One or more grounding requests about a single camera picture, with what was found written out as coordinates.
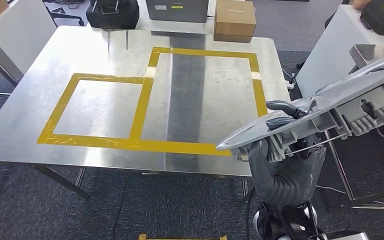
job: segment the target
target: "person's arm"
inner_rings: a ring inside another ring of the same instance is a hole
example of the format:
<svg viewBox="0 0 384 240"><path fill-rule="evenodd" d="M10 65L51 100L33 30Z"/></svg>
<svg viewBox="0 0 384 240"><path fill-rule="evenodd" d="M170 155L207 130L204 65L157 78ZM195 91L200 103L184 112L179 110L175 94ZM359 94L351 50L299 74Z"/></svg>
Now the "person's arm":
<svg viewBox="0 0 384 240"><path fill-rule="evenodd" d="M363 9L369 2L370 2L370 0L354 0L354 2L352 3L352 7L353 7L354 9L361 10L361 9Z"/></svg>

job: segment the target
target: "yellow tape square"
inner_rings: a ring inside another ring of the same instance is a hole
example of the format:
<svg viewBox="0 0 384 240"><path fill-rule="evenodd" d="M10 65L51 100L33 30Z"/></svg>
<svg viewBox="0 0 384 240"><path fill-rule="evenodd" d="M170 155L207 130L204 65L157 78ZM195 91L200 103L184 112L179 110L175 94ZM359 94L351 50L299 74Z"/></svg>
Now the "yellow tape square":
<svg viewBox="0 0 384 240"><path fill-rule="evenodd" d="M61 98L56 104L52 114L50 115L45 127L43 128L38 144L113 148L128 151L143 152L160 152L160 153L177 153L177 154L199 154L199 155L216 155L230 156L229 150L216 150L215 144L212 143L193 143L178 141L158 141L141 139L142 129L148 109L148 103L154 82L155 70L158 64L160 54L179 54L191 56L208 56L208 57L227 57L227 58L246 58L249 60L251 69L252 86L254 90L255 105L259 117L267 114L265 104L263 85L260 79L260 69L258 65L257 55L249 52L232 52L232 51L212 51L185 48L169 48L154 47L149 57L146 76L143 77L120 77L102 74L84 74L74 73L67 84ZM70 134L55 134L54 130L63 115L70 98L72 97L80 80L101 81L114 83L141 84L139 100L137 102L133 123L128 138L116 137L100 137L100 136L84 136Z"/></svg>

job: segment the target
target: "stainless steel tabletop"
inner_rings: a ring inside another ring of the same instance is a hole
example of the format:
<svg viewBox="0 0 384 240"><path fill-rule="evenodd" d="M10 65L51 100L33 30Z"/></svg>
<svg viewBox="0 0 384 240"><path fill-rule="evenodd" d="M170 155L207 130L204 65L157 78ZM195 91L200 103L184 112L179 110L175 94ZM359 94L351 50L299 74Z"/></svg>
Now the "stainless steel tabletop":
<svg viewBox="0 0 384 240"><path fill-rule="evenodd" d="M289 101L272 39L61 26L0 110L0 162L250 177L215 144L264 97Z"/></svg>

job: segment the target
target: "gray box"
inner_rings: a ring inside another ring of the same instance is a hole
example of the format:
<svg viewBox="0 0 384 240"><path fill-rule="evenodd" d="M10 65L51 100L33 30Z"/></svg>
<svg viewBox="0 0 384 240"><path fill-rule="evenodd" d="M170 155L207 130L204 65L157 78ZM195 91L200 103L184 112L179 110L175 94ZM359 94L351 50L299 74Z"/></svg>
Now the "gray box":
<svg viewBox="0 0 384 240"><path fill-rule="evenodd" d="M151 20L205 23L207 22L208 1L146 0L146 7Z"/></svg>

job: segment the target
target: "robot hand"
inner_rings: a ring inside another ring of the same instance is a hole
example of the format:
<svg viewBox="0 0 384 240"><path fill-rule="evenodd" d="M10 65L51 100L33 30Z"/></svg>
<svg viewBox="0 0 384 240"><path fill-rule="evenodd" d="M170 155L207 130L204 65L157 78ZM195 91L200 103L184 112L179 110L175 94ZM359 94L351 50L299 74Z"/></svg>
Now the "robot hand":
<svg viewBox="0 0 384 240"><path fill-rule="evenodd" d="M249 166L260 200L278 207L308 201L316 188L326 148L317 146L306 156L297 154L278 162L267 161L269 151L270 144L265 138L252 143L248 150Z"/></svg>

